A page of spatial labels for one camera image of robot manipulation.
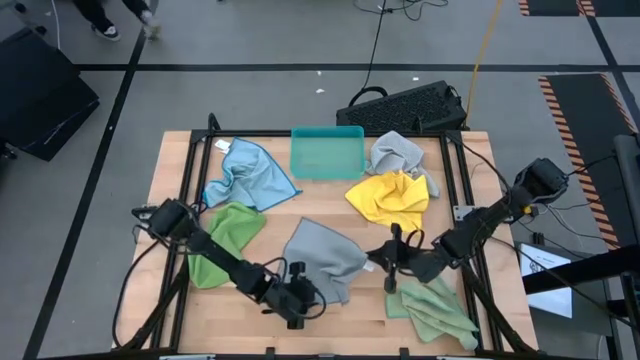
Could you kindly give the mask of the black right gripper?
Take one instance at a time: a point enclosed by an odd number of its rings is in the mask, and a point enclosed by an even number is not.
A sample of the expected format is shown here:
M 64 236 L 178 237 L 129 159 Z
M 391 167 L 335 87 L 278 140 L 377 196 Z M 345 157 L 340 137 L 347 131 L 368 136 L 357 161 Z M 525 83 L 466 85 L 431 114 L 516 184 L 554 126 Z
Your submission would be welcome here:
M 402 228 L 398 223 L 391 224 L 392 239 L 381 247 L 370 250 L 368 260 L 385 269 L 384 290 L 388 294 L 396 292 L 396 274 L 415 277 L 423 283 L 434 280 L 447 266 L 444 258 L 435 250 L 424 250 L 425 233 L 421 229 L 412 231 L 402 239 Z

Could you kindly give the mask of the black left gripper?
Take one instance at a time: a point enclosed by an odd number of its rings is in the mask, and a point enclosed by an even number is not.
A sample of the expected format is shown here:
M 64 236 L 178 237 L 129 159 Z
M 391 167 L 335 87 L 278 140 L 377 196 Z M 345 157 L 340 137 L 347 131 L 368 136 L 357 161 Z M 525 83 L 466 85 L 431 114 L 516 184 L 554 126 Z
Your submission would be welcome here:
M 268 309 L 264 313 L 279 315 L 289 330 L 301 330 L 308 311 L 319 303 L 315 301 L 318 289 L 306 277 L 306 264 L 298 261 L 288 266 L 289 281 L 275 279 L 263 297 Z

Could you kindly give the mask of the dark grey microfiber towel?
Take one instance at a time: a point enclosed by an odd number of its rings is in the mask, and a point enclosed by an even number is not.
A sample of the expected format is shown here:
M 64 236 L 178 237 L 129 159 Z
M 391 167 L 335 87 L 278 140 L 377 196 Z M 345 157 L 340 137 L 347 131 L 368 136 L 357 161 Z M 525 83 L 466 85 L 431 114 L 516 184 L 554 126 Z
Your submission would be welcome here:
M 283 257 L 289 264 L 305 263 L 305 276 L 328 304 L 349 302 L 349 287 L 365 270 L 367 254 L 339 232 L 302 218 L 286 243 Z

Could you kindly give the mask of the yellow microfiber towel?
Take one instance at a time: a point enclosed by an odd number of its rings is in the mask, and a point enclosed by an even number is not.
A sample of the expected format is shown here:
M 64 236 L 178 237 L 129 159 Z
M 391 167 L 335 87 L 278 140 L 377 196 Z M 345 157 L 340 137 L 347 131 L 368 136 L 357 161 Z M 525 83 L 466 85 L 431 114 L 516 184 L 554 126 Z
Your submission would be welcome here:
M 412 178 L 402 171 L 370 176 L 345 198 L 369 222 L 388 227 L 396 223 L 404 232 L 422 228 L 430 202 L 425 176 Z

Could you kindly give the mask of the teal plastic bin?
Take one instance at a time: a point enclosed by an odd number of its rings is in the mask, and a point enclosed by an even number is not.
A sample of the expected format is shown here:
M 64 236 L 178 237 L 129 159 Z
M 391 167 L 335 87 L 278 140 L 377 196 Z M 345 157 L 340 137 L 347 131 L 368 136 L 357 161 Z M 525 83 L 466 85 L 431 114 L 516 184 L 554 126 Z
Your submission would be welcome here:
M 365 162 L 360 126 L 291 130 L 290 170 L 297 179 L 356 180 L 364 175 Z

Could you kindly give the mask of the pale green microfiber towel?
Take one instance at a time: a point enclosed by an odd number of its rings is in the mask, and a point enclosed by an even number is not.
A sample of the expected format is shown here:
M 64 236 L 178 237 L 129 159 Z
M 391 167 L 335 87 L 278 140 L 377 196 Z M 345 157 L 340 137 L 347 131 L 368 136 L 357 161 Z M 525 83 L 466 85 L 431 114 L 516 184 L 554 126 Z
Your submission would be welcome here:
M 441 278 L 429 283 L 410 280 L 387 294 L 385 311 L 389 319 L 410 319 L 423 343 L 442 335 L 458 340 L 466 351 L 475 350 L 479 328 L 462 309 L 456 292 Z

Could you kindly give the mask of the light grey microfiber towel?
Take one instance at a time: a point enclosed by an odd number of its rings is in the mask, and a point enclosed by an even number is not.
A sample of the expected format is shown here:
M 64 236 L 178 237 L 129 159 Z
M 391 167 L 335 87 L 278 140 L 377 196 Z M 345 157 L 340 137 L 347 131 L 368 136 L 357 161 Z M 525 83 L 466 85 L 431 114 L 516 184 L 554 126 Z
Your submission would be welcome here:
M 368 175 L 402 171 L 412 179 L 424 176 L 429 195 L 439 198 L 440 189 L 426 171 L 424 164 L 425 153 L 418 145 L 396 131 L 389 131 L 371 146 L 370 157 L 365 162 L 365 171 Z

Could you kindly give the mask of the bright green microfiber towel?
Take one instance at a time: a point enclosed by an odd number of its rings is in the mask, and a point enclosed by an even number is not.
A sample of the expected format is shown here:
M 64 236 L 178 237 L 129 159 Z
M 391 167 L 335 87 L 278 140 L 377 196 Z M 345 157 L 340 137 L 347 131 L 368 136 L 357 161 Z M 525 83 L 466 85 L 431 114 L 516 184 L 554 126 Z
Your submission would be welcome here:
M 266 225 L 266 217 L 242 203 L 231 202 L 219 208 L 209 223 L 212 240 L 242 259 L 242 250 Z M 201 255 L 188 256 L 189 276 L 199 289 L 210 289 L 230 281 L 229 275 Z

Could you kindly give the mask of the light blue microfiber towel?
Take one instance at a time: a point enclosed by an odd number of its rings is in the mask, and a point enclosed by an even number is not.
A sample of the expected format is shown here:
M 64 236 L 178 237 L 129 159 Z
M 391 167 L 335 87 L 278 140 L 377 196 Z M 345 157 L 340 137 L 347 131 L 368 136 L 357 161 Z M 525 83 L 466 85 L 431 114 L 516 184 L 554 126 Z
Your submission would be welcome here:
M 207 208 L 238 202 L 264 212 L 302 193 L 262 146 L 241 138 L 231 142 L 221 170 L 203 190 Z

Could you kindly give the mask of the black perforated computer case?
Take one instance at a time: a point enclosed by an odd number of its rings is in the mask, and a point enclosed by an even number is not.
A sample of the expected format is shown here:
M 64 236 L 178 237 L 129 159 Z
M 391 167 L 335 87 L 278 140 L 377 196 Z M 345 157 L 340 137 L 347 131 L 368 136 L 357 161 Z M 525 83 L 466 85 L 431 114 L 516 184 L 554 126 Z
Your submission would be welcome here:
M 369 132 L 424 133 L 460 129 L 466 117 L 457 90 L 437 81 L 395 94 L 379 86 L 362 88 L 336 112 L 336 124 L 361 126 Z

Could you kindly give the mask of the white monitor screen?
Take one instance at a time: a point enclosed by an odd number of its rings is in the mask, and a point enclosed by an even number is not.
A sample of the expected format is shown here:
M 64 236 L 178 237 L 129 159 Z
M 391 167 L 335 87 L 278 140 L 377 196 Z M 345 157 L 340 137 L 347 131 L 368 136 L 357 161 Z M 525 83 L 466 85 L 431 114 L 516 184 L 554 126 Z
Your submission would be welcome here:
M 527 244 L 520 246 L 520 271 L 522 277 L 570 263 L 571 260 L 568 258 L 534 246 Z M 573 317 L 572 290 L 568 287 L 528 295 L 527 300 L 529 306 L 535 309 L 568 319 Z

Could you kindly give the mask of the black support beam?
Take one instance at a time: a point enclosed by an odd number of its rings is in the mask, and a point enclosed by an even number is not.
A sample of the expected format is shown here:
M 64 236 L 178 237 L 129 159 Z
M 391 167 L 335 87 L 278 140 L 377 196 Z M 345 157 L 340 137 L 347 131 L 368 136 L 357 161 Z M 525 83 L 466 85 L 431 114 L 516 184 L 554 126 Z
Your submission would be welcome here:
M 624 273 L 640 275 L 640 245 L 632 245 L 587 259 L 544 269 L 523 277 L 527 294 L 604 280 Z

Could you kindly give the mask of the black orange-striped floor mat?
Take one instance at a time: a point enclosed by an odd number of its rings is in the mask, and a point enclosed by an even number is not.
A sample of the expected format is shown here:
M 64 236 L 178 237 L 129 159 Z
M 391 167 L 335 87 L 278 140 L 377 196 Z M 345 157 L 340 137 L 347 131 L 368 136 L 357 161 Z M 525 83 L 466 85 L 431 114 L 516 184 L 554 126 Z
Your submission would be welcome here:
M 599 236 L 610 248 L 637 244 L 614 152 L 614 138 L 636 129 L 612 83 L 600 73 L 542 75 L 538 83 Z
M 640 0 L 518 0 L 524 16 L 640 17 Z

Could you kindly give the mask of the black equipment case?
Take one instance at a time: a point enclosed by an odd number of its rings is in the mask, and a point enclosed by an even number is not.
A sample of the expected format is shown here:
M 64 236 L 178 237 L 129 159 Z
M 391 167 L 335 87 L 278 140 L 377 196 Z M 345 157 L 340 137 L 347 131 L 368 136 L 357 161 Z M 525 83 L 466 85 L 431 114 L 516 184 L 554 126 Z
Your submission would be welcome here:
M 31 29 L 0 42 L 0 141 L 50 161 L 99 104 L 76 66 Z

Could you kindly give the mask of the person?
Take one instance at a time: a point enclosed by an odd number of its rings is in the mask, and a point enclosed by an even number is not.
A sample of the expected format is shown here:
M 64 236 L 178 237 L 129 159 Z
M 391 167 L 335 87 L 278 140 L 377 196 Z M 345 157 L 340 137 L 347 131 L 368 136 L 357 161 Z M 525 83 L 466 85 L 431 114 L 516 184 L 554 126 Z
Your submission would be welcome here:
M 142 23 L 147 38 L 157 38 L 160 23 L 145 0 L 121 0 L 126 8 Z M 90 23 L 91 29 L 98 36 L 110 41 L 120 39 L 119 31 L 107 17 L 102 0 L 72 0 L 72 4 Z

